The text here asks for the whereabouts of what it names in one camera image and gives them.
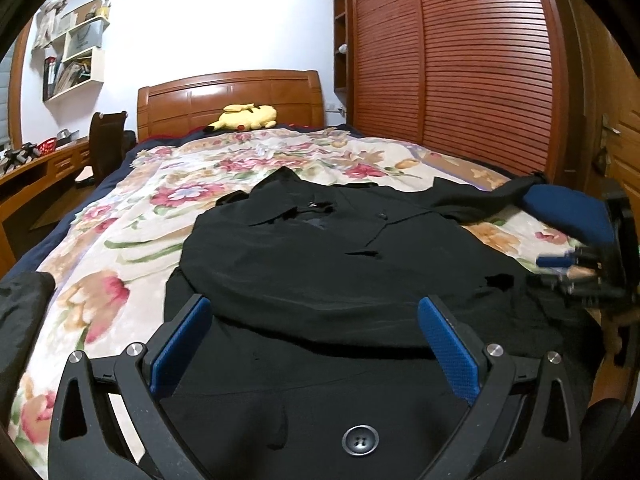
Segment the floral bed blanket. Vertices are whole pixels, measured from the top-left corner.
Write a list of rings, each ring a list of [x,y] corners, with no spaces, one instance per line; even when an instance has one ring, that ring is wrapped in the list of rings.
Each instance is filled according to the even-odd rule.
[[[53,401],[70,352],[107,356],[127,338],[151,335],[196,217],[280,167],[323,185],[376,183],[402,192],[426,190],[437,178],[484,191],[504,181],[474,162],[337,128],[145,142],[114,188],[74,215],[40,264],[55,290],[20,368],[9,420],[10,438],[37,474],[48,472]]]

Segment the wooden bed headboard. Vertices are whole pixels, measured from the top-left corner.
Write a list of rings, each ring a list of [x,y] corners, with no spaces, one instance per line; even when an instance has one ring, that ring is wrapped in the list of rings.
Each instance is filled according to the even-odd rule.
[[[138,91],[137,137],[180,138],[218,119],[230,104],[267,104],[277,122],[326,126],[320,78],[314,70],[238,70],[177,79]]]

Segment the red basket on desk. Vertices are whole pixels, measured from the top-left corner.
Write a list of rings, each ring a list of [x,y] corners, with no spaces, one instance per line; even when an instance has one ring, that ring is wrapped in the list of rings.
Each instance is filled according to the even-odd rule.
[[[37,150],[41,156],[53,153],[56,150],[56,139],[50,138],[40,142],[37,145]]]

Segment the dark brown chair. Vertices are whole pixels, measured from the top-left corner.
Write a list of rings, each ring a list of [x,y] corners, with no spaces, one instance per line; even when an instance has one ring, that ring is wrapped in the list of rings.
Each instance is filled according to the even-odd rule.
[[[125,129],[126,110],[119,113],[96,113],[89,128],[89,163],[75,179],[77,186],[100,184],[116,171],[126,154],[137,144],[136,134]]]

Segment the yellow plush toy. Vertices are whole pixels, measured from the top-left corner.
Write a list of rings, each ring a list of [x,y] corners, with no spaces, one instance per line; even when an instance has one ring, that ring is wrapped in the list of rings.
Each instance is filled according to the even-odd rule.
[[[231,104],[217,120],[207,125],[204,130],[250,131],[272,128],[277,123],[277,110],[271,105]]]

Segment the wooden desk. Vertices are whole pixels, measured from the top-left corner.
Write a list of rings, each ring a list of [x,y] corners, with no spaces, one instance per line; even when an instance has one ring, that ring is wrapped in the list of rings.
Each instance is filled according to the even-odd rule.
[[[1,273],[48,236],[93,192],[76,177],[90,162],[89,142],[72,142],[1,178]]]

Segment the wooden room door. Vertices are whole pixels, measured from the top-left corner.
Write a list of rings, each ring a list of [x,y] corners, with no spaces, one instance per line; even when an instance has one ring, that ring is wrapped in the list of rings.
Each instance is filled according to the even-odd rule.
[[[615,179],[639,212],[639,77],[585,0],[568,0],[582,56],[586,136],[579,186],[599,197]]]

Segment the white wall shelf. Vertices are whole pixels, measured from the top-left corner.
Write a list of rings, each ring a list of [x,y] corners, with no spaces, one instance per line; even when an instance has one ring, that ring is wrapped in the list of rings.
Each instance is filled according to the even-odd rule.
[[[32,47],[43,53],[42,100],[46,104],[104,84],[103,39],[111,25],[111,1],[91,0],[66,12],[67,3],[46,1]]]

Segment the folded navy blue garment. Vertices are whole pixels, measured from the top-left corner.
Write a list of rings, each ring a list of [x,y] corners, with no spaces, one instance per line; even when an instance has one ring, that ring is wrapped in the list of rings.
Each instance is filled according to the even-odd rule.
[[[614,243],[614,231],[603,200],[552,184],[533,185],[522,198],[528,214],[567,236],[591,246]]]

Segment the folded dark grey garment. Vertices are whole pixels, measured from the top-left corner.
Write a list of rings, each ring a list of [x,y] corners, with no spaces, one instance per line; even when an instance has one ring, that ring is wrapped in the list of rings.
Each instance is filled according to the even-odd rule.
[[[53,276],[25,272],[1,280],[1,426],[8,426],[11,406],[32,345],[55,290]]]

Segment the black coat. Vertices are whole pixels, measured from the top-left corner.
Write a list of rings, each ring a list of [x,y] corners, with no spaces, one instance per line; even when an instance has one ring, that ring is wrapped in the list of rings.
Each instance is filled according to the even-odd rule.
[[[163,409],[206,472],[416,478],[465,411],[418,324],[430,295],[512,356],[559,352],[585,411],[599,324],[469,231],[536,183],[400,192],[282,168],[200,214],[164,315],[200,294],[214,320]]]

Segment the wooden louvered wardrobe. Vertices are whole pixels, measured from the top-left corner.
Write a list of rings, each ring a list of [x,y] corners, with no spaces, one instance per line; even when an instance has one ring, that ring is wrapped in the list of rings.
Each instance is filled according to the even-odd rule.
[[[568,0],[333,0],[334,91],[369,136],[577,182]]]

